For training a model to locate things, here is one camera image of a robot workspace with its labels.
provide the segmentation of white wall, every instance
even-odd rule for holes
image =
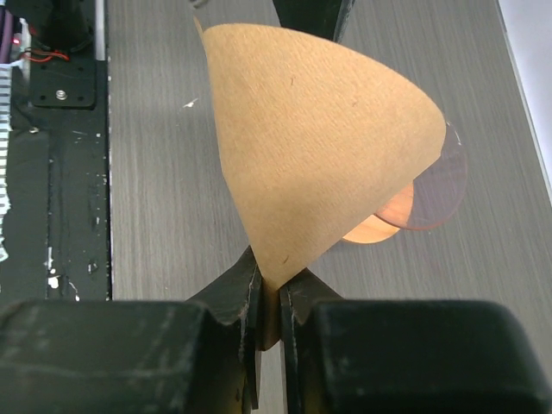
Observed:
[[[499,0],[513,59],[535,128],[537,152],[552,176],[552,0]]]

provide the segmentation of red wire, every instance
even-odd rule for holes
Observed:
[[[31,62],[34,62],[34,63],[46,63],[52,60],[53,56],[48,56],[47,58],[44,58],[44,59],[35,59],[35,58],[32,58],[31,56],[27,56],[27,59],[29,59]]]
[[[37,59],[33,57],[33,54],[39,54],[46,57],[42,59]],[[48,62],[49,60],[52,60],[53,58],[60,58],[67,62],[70,60],[69,56],[57,50],[54,52],[46,52],[44,50],[39,50],[39,49],[26,50],[25,52],[23,52],[23,56],[34,63],[45,63],[45,62]]]

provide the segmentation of wood grain surface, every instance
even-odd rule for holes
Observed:
[[[185,1],[113,0],[109,18],[114,296],[186,299],[248,244],[220,170],[204,51]],[[311,270],[350,298],[506,304],[552,378],[552,208],[496,3],[359,0],[343,43],[442,108],[467,146],[467,195],[439,229],[338,243]],[[259,413],[284,412],[279,371],[273,349]]]

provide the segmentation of table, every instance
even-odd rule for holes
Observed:
[[[109,13],[114,297],[186,299],[248,244],[217,158],[204,51],[184,1],[116,0]],[[348,298],[506,304],[552,378],[552,208],[497,4],[359,0],[343,43],[442,108],[467,146],[467,195],[441,228],[338,243],[311,270]],[[273,348],[260,413],[283,412],[279,370]]]

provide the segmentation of paper fold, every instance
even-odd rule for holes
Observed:
[[[367,56],[250,24],[203,43],[224,178],[271,289],[439,157],[441,111]]]

